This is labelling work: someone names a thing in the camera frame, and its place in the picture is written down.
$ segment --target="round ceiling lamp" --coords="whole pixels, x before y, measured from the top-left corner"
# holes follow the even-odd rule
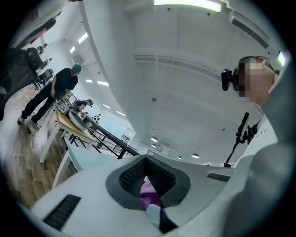
[[[192,156],[193,158],[199,158],[198,153],[193,153],[191,156]]]
[[[151,140],[154,141],[154,142],[158,142],[156,137],[152,137]]]

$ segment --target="white table leg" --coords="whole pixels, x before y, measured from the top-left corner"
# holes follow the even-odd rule
[[[55,175],[55,180],[54,180],[54,183],[52,184],[52,188],[54,188],[55,186],[59,185],[62,182],[65,172],[71,162],[69,156],[70,154],[69,154],[69,151],[67,150],[59,166],[59,169],[57,170],[57,173]]]
[[[65,130],[65,131],[63,132],[63,134],[61,135],[61,138],[63,138],[63,137],[66,135],[66,133],[67,133],[67,131]]]
[[[90,148],[93,146],[94,142],[89,142],[89,144],[85,147],[85,149],[90,150]]]
[[[50,145],[52,143],[52,141],[54,140],[54,138],[56,137],[56,134],[58,133],[60,129],[60,126],[57,124],[54,128],[54,130],[52,131],[50,137],[48,138],[46,144],[44,145],[44,148],[43,148],[43,151],[42,151],[42,154],[41,154],[41,157],[40,157],[40,163],[43,164],[44,163],[44,160],[45,160],[45,157],[46,157],[46,154],[50,148]]]

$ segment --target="fluorescent light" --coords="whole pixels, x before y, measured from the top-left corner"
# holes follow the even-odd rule
[[[156,143],[158,142],[158,140],[157,140],[156,137],[152,137],[151,140],[154,141],[154,142],[156,142]]]
[[[221,11],[221,4],[208,0],[154,0],[154,5],[190,5],[203,7],[215,12]]]
[[[109,106],[107,106],[107,105],[104,105],[104,104],[103,104],[103,106],[107,107],[108,109],[111,109],[111,108],[110,108]]]
[[[104,81],[97,81],[97,82],[100,85],[109,86],[109,84],[107,82],[104,82]]]
[[[121,115],[123,115],[123,116],[125,116],[125,114],[123,114],[123,113],[121,113],[121,112],[119,112],[119,111],[117,111],[117,110],[116,110],[116,112],[119,113],[119,114],[121,114]]]
[[[83,34],[83,36],[81,36],[80,38],[79,38],[79,40],[78,40],[78,43],[82,43],[82,41],[83,40],[85,40],[86,38],[87,38],[87,32],[85,32],[84,34]]]
[[[72,47],[72,49],[70,49],[70,54],[72,54],[75,50],[75,46]]]
[[[282,52],[279,52],[277,59],[279,60],[282,66],[285,65],[286,58]]]
[[[192,156],[193,158],[199,158],[198,153],[193,153],[191,156]]]

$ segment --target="white table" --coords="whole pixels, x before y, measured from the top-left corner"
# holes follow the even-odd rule
[[[86,147],[87,150],[89,150],[92,147],[92,145],[96,142],[96,139],[93,138],[88,131],[81,131],[78,128],[76,128],[74,124],[59,110],[56,110],[56,120],[57,120],[57,124],[54,130],[52,131],[42,151],[42,154],[40,157],[41,164],[44,163],[46,154],[51,146],[51,143],[53,142],[60,128],[64,129],[65,131],[68,131],[71,134],[74,134],[75,136],[79,137],[81,140],[88,142],[88,145]]]
[[[106,163],[117,161],[117,157],[114,155],[86,150],[84,148],[72,145],[68,140],[66,140],[66,144],[68,146],[68,151],[63,157],[59,169],[55,175],[55,180],[53,182],[52,188],[61,183],[71,161],[73,162],[77,171],[82,171],[96,166],[104,165]]]

